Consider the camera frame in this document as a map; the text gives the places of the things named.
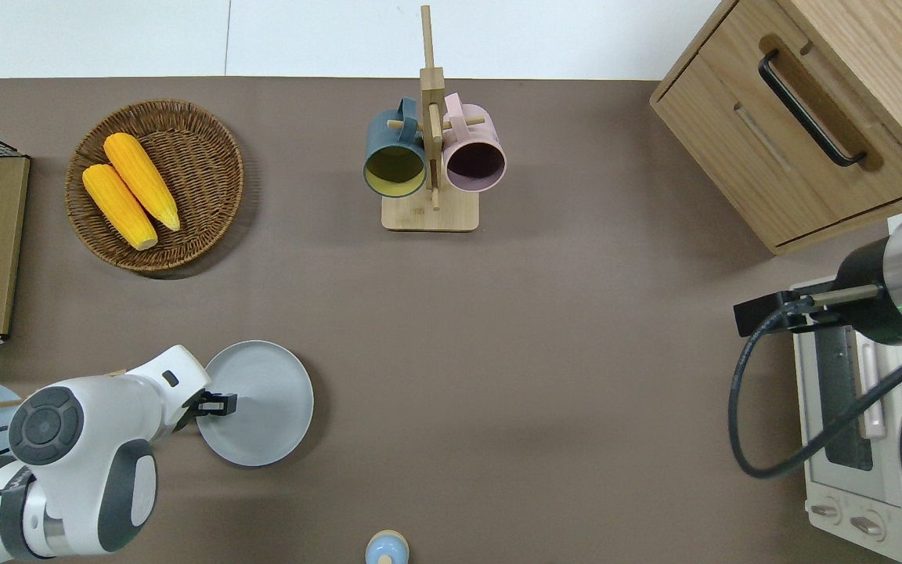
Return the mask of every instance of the corn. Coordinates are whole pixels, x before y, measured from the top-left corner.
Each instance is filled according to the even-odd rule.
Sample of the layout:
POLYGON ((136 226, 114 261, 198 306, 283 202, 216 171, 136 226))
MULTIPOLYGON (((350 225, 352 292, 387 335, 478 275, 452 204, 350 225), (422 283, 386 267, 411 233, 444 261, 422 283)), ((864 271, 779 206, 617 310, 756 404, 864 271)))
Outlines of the corn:
POLYGON ((176 203, 141 143, 128 133, 112 133, 103 150, 141 206, 171 231, 179 231, 176 203))
POLYGON ((132 247, 143 251, 155 246, 155 228, 114 167, 91 165, 82 171, 82 183, 106 220, 132 247))

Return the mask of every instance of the oven window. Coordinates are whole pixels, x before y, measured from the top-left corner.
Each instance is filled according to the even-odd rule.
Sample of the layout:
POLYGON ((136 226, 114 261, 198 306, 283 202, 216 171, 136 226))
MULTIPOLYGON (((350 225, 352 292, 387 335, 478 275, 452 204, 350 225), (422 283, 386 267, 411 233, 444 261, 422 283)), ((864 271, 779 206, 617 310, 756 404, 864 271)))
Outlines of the oven window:
MULTIPOLYGON (((814 332, 817 371, 820 372, 820 410, 824 426, 854 403, 857 392, 858 356, 855 331, 851 327, 830 327, 814 332)), ((872 470, 872 445, 862 438, 858 421, 851 421, 827 446, 827 460, 855 470, 872 470)))

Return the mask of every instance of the brown tabletop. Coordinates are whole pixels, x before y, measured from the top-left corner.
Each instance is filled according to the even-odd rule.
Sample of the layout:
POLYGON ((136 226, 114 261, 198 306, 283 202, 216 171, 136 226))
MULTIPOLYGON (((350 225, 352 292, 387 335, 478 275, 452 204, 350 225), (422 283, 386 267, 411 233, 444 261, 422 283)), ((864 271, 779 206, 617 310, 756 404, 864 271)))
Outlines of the brown tabletop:
MULTIPOLYGON (((473 233, 389 232, 366 123, 418 85, 0 80, 0 139, 33 157, 0 383, 265 339, 315 386, 278 464, 226 463, 195 425, 158 443, 153 517, 107 561, 356 564, 386 528, 416 564, 887 561, 809 524, 801 472, 745 477, 726 432, 733 304, 833 274, 885 226, 773 258, 649 110, 654 82, 448 80, 494 117, 507 174, 473 233), (76 144, 144 99, 207 108, 246 160, 225 240, 162 279, 93 256, 64 208, 76 144)), ((744 396, 756 461, 798 447, 788 336, 744 396)))

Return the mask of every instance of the woven round basket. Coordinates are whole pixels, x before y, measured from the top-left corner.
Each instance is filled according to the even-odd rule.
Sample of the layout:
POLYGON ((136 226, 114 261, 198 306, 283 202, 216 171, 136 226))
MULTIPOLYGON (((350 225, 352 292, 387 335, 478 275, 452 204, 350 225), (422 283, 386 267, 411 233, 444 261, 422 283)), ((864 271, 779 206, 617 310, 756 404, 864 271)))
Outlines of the woven round basket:
POLYGON ((97 257, 136 272, 158 272, 197 259, 218 243, 239 211, 243 157, 214 115, 180 100, 148 100, 115 111, 78 144, 65 175, 65 208, 75 233, 97 257), (158 243, 136 251, 111 227, 82 185, 82 171, 107 163, 103 140, 135 136, 162 175, 179 212, 179 231, 150 218, 158 243))

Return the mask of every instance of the oven knob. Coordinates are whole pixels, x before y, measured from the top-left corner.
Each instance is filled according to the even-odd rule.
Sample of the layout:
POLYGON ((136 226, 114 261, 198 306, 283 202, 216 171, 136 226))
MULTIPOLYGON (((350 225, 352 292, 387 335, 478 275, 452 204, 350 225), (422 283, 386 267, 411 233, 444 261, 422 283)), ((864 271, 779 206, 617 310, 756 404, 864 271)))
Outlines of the oven knob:
POLYGON ((864 517, 852 517, 851 524, 876 541, 881 542, 886 538, 886 526, 883 525, 883 519, 874 511, 866 511, 864 517))
POLYGON ((833 522, 835 525, 841 522, 841 509, 834 497, 827 497, 827 499, 823 500, 823 503, 819 504, 812 504, 806 501, 806 510, 813 515, 823 517, 824 520, 833 522))

